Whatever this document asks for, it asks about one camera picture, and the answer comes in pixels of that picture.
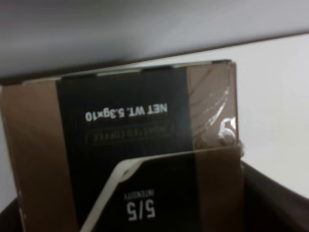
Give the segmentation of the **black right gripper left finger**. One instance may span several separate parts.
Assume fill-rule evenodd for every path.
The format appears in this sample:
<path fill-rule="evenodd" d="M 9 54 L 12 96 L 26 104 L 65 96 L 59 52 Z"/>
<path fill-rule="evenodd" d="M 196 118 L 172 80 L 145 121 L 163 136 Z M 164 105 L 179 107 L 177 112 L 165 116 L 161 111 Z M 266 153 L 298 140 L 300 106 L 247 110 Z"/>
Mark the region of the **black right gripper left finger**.
<path fill-rule="evenodd" d="M 0 232 L 23 232 L 17 198 L 0 214 Z"/>

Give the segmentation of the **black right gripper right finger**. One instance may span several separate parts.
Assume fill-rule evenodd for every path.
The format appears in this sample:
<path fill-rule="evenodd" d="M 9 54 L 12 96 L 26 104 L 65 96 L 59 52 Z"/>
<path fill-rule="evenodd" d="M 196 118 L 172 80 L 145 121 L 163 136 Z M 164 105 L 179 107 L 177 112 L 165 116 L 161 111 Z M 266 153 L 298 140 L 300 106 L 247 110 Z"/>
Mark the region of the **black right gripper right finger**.
<path fill-rule="evenodd" d="M 246 232 L 307 232 L 309 200 L 250 165 L 244 171 L 244 230 Z"/>

